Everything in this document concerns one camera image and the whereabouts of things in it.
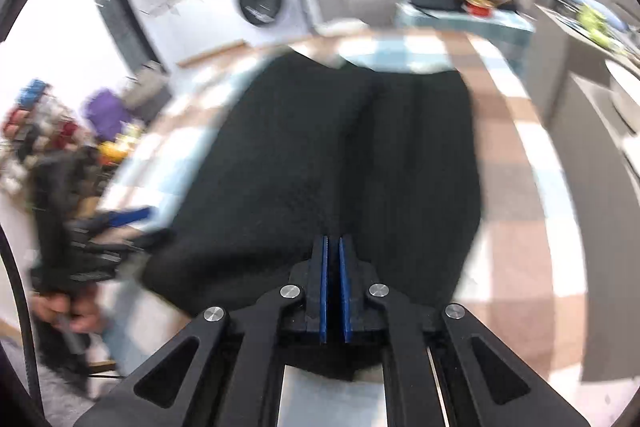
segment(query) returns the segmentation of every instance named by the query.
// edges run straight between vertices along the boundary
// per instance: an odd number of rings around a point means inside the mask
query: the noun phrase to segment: washing machine
[[[310,33],[302,0],[236,0],[244,22],[242,38],[251,46],[291,41]]]

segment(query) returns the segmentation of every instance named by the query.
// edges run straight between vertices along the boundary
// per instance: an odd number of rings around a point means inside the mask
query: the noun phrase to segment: cable
[[[4,263],[9,283],[11,284],[11,290],[14,293],[15,307],[18,310],[22,349],[24,350],[24,366],[27,373],[27,387],[29,388],[31,399],[36,403],[36,407],[38,407],[41,413],[44,413],[27,297],[24,294],[20,272],[18,272],[18,267],[15,264],[14,252],[11,250],[11,245],[9,245],[9,241],[4,234],[2,225],[0,225],[0,257]]]
[[[427,17],[430,17],[432,19],[437,19],[437,17],[435,15],[430,14],[429,12],[427,12],[426,8],[420,8],[419,6],[413,5],[412,6],[418,10],[418,12],[420,12],[422,15],[426,15]]]
[[[120,375],[88,375],[89,378],[112,378],[113,380],[124,380]]]

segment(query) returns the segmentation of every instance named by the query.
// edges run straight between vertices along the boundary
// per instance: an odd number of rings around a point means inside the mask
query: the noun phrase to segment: person's hand
[[[82,294],[70,303],[68,295],[56,293],[52,295],[34,294],[31,296],[31,312],[36,317],[58,327],[58,314],[71,314],[71,330],[76,333],[100,333],[104,328],[104,320],[97,304],[98,285],[87,286]]]

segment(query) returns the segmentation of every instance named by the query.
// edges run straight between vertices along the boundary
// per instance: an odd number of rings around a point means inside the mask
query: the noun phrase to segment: metal screw cap
[[[286,299],[295,299],[298,295],[300,295],[300,288],[298,288],[295,284],[287,284],[280,288],[280,295],[282,295]]]
[[[218,322],[224,316],[225,311],[217,306],[204,310],[204,319],[209,322]]]
[[[384,297],[389,293],[389,286],[381,282],[376,282],[369,286],[369,293],[374,297]]]
[[[459,304],[450,304],[444,308],[444,312],[452,319],[461,319],[465,316],[465,309]]]

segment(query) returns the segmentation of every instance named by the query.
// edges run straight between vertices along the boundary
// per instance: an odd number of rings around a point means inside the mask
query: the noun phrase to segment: small items on shelf
[[[103,164],[121,163],[136,148],[142,132],[143,127],[140,124],[125,124],[122,133],[116,134],[114,141],[104,141],[98,145],[102,155],[101,162]]]
[[[0,188],[19,198],[38,158],[49,150],[77,150],[86,131],[52,94],[51,86],[36,78],[21,90],[4,118],[2,137]]]

